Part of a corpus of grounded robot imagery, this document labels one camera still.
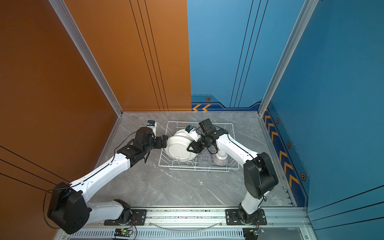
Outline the white wire dish rack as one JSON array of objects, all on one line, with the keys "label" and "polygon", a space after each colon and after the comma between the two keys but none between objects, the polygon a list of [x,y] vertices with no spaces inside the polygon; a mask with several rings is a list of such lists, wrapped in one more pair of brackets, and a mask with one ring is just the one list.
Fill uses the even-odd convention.
[{"label": "white wire dish rack", "polygon": [[[172,137],[177,132],[183,132],[185,128],[191,125],[194,128],[199,128],[199,123],[197,122],[177,122],[177,121],[168,121],[166,128],[166,135]],[[201,167],[200,166],[200,156],[201,154],[208,154],[207,149],[204,149],[200,154],[197,154],[194,159],[189,161],[180,161],[171,158],[165,150],[161,151],[159,166],[168,168],[170,170],[183,170],[183,171],[194,171],[194,172],[225,172],[228,173],[231,170],[238,170],[240,165],[232,157],[228,156],[228,163],[225,166],[218,166],[213,161],[210,167]]]}]

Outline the watermelon pattern white plate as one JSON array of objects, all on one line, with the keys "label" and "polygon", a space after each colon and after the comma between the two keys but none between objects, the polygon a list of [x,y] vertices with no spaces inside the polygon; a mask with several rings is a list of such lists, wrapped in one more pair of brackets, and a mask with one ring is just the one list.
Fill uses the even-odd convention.
[{"label": "watermelon pattern white plate", "polygon": [[191,140],[182,136],[172,136],[167,140],[165,152],[174,160],[187,162],[193,160],[197,154],[189,152],[188,147],[192,143]]}]

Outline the green rimmed white plate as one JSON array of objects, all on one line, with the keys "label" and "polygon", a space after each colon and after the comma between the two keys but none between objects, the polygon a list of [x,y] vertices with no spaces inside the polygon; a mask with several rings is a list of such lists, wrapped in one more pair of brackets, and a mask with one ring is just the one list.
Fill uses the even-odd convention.
[{"label": "green rimmed white plate", "polygon": [[185,142],[185,141],[189,141],[189,142],[192,142],[193,139],[185,132],[184,129],[182,130],[179,130],[177,131],[171,138],[170,138],[171,141],[182,141],[182,142]]}]

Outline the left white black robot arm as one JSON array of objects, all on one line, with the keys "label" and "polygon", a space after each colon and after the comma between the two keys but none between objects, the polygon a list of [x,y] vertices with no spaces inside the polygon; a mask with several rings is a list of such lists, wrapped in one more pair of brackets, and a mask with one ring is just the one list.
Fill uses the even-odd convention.
[{"label": "left white black robot arm", "polygon": [[132,168],[139,161],[147,161],[151,150],[167,147],[168,136],[157,137],[154,127],[141,127],[126,145],[120,144],[114,156],[87,175],[66,184],[56,185],[46,219],[53,221],[67,234],[73,234],[83,226],[112,221],[118,225],[130,224],[133,217],[131,206],[120,199],[110,202],[90,203],[90,199],[102,187],[119,174]]}]

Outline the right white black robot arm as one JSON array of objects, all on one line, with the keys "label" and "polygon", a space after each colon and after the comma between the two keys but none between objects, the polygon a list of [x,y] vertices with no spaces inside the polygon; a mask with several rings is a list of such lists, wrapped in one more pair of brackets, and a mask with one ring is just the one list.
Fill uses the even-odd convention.
[{"label": "right white black robot arm", "polygon": [[198,128],[187,126],[185,133],[193,139],[187,151],[198,154],[213,147],[243,167],[247,193],[238,208],[240,222],[243,225],[266,225],[261,204],[267,201],[267,195],[279,183],[271,157],[243,146],[227,130],[213,125],[210,119],[201,121]]}]

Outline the clear glass cup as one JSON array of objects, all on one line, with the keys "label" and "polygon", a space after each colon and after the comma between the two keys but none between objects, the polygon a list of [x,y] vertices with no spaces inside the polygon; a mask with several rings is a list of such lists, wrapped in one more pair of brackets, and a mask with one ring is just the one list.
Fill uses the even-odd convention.
[{"label": "clear glass cup", "polygon": [[199,158],[199,167],[210,168],[212,166],[212,157],[208,153],[202,153]]}]

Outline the white ribbed bowl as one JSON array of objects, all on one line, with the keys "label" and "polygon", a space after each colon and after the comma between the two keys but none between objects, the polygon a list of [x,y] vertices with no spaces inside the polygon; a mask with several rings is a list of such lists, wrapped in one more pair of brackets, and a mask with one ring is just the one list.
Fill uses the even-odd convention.
[{"label": "white ribbed bowl", "polygon": [[222,150],[218,150],[213,156],[213,163],[219,167],[225,167],[228,162],[228,154]]}]

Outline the left green circuit board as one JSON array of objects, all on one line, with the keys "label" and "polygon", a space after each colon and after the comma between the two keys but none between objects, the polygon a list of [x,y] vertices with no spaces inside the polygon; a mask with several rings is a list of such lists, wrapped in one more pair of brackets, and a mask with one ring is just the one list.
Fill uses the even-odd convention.
[{"label": "left green circuit board", "polygon": [[116,228],[114,232],[114,239],[130,240],[135,237],[134,231],[127,228]]}]

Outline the green circuit board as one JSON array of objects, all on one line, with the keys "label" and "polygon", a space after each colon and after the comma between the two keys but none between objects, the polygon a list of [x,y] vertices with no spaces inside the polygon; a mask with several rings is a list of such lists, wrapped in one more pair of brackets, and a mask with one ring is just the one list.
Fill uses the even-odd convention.
[{"label": "green circuit board", "polygon": [[263,228],[243,228],[243,236],[245,240],[257,240],[260,234],[264,234]]},{"label": "green circuit board", "polygon": [[134,231],[127,228],[116,228],[114,232],[114,239],[130,240],[135,237]]}]

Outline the right green circuit board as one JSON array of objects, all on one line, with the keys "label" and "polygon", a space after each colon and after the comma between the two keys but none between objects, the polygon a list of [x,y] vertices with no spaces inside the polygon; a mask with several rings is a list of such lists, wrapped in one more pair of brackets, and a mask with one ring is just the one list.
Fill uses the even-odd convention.
[{"label": "right green circuit board", "polygon": [[260,234],[264,234],[263,228],[243,228],[243,236],[245,240],[257,240]]}]

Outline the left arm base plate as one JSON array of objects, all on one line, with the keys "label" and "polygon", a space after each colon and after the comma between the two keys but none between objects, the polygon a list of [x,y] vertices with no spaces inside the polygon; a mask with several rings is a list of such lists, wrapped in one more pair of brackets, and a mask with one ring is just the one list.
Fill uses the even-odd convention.
[{"label": "left arm base plate", "polygon": [[143,226],[146,221],[147,210],[123,210],[116,220],[105,220],[105,226]]}]

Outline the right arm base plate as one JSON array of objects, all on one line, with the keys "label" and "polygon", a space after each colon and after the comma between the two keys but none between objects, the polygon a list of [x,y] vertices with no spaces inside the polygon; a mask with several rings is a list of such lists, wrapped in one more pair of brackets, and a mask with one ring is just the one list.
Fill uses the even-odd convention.
[{"label": "right arm base plate", "polygon": [[267,217],[263,209],[257,209],[253,214],[248,215],[244,210],[240,209],[227,209],[226,223],[228,226],[235,225],[258,225],[266,226]]}]

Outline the aluminium front rail frame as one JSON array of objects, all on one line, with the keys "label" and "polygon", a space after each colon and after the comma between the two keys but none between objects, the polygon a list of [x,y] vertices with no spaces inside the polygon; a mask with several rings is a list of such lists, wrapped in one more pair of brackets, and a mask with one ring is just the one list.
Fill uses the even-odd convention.
[{"label": "aluminium front rail frame", "polygon": [[230,207],[161,208],[144,207],[147,210],[143,226],[105,226],[97,222],[84,226],[74,234],[59,230],[57,240],[117,240],[116,228],[134,231],[130,240],[244,240],[243,228],[263,228],[258,240],[315,240],[317,236],[303,208],[262,207],[267,217],[266,226],[235,225],[226,223]]}]

